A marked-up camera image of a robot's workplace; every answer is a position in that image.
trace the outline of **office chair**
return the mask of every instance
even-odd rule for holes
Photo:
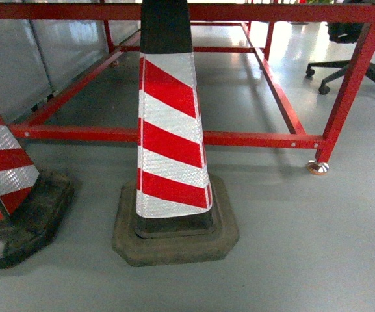
[[[349,1],[349,3],[357,3],[358,1]],[[328,34],[330,41],[337,42],[340,44],[349,44],[354,43],[359,38],[359,35],[362,31],[362,23],[329,23],[328,24]],[[348,67],[349,67],[349,60],[339,60],[335,62],[316,62],[316,63],[309,63],[307,65],[307,70],[305,74],[307,77],[312,77],[315,74],[314,69],[312,67],[326,67],[326,68],[340,68],[335,73],[327,76],[322,80],[320,88],[318,88],[318,92],[320,94],[327,94],[330,91],[330,88],[326,86],[326,83],[333,81],[342,77]],[[369,68],[366,72],[366,76],[375,82],[375,64],[370,63]]]

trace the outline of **traffic cone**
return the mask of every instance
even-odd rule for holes
[[[0,117],[0,267],[53,237],[72,194],[67,177],[36,169]]]
[[[186,0],[143,1],[140,50],[138,177],[122,189],[114,249],[134,266],[221,259],[239,234],[207,173]]]

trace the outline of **black cone top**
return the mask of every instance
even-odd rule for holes
[[[193,52],[187,0],[143,0],[141,52]]]

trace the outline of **metal table frame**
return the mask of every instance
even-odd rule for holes
[[[269,148],[300,148],[316,150],[315,161],[311,163],[312,173],[326,173],[333,149],[344,121],[365,76],[369,62],[375,52],[375,5],[221,5],[190,4],[192,25],[240,26],[250,47],[195,47],[196,52],[253,53],[276,103],[287,124],[289,133],[243,133],[205,131],[205,144],[223,146],[254,146]],[[10,125],[18,138],[136,142],[137,129],[121,127],[76,127],[44,125],[59,108],[82,90],[91,80],[111,65],[120,55],[128,51],[139,51],[134,43],[140,32],[115,46],[109,30],[109,20],[140,20],[139,4],[120,3],[0,3],[0,20],[102,20],[105,25],[110,54],[102,58],[76,82],[50,99],[25,122]],[[269,22],[265,48],[254,47],[250,40],[250,21]],[[352,55],[349,69],[331,110],[324,132],[321,135],[307,134],[284,91],[276,82],[268,58],[274,23],[276,21],[330,21],[364,23],[363,30]]]

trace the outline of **octagonal cone base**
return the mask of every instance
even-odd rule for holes
[[[0,222],[0,268],[26,259],[51,242],[73,197],[71,181],[41,171],[36,184],[8,222]]]
[[[173,265],[223,259],[239,240],[235,216],[223,181],[210,176],[213,190],[212,219],[214,230],[203,235],[143,239],[135,233],[136,183],[122,187],[116,215],[112,247],[133,267]]]

